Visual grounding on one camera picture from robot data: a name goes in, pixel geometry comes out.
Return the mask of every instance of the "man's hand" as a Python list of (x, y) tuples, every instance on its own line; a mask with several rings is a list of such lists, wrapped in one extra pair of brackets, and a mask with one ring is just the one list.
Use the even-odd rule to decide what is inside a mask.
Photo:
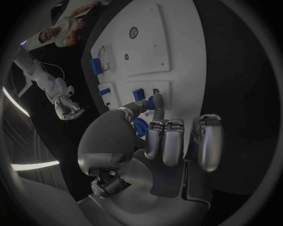
[(71, 30), (75, 32), (75, 31), (83, 29), (85, 27), (87, 27), (87, 23), (85, 21), (80, 21), (80, 22), (76, 23), (74, 26), (72, 26)]
[(95, 6), (99, 7), (100, 5), (101, 5), (101, 2), (95, 1), (95, 2), (93, 2), (92, 4), (90, 4), (90, 8), (93, 8), (93, 7), (95, 7)]

